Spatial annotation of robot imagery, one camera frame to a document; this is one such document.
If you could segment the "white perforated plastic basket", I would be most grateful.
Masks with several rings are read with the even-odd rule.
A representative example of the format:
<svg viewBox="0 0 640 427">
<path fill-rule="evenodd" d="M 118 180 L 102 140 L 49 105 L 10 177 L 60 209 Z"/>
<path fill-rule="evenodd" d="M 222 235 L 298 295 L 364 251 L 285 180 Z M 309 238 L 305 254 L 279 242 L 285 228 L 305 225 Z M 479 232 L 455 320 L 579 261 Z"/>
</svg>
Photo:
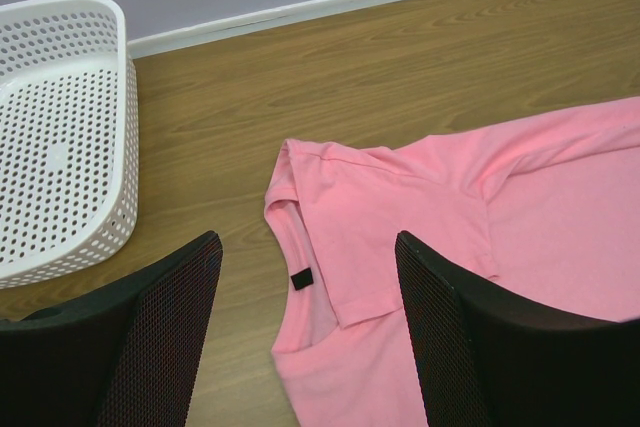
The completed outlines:
<svg viewBox="0 0 640 427">
<path fill-rule="evenodd" d="M 1 9 L 1 285 L 105 261 L 138 216 L 136 69 L 112 0 Z"/>
</svg>

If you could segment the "pink t shirt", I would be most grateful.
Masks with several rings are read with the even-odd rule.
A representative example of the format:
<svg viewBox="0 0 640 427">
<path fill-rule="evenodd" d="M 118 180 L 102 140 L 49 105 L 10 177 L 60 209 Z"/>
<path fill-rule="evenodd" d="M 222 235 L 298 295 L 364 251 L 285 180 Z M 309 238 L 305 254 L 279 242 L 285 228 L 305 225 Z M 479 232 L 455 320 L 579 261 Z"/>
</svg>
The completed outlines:
<svg viewBox="0 0 640 427">
<path fill-rule="evenodd" d="M 289 140 L 264 215 L 290 276 L 272 355 L 298 422 L 423 426 L 397 235 L 543 304 L 636 318 L 639 101 L 396 150 Z"/>
</svg>

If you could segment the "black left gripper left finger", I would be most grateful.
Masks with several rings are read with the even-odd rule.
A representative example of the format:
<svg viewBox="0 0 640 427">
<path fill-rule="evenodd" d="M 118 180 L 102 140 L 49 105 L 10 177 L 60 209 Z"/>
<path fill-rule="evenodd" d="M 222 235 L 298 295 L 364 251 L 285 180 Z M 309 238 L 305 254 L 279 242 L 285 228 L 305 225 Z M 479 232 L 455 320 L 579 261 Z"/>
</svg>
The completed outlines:
<svg viewBox="0 0 640 427">
<path fill-rule="evenodd" d="M 2 320 L 2 425 L 185 425 L 222 258 L 208 231 L 87 294 Z"/>
</svg>

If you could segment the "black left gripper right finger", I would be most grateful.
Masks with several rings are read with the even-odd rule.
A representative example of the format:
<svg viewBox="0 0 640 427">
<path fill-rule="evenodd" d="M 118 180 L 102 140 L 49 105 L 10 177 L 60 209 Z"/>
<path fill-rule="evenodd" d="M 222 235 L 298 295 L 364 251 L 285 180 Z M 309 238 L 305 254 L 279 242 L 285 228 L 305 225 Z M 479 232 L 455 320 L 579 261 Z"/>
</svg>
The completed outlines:
<svg viewBox="0 0 640 427">
<path fill-rule="evenodd" d="M 395 258 L 432 426 L 635 426 L 639 323 L 552 308 L 407 231 Z"/>
</svg>

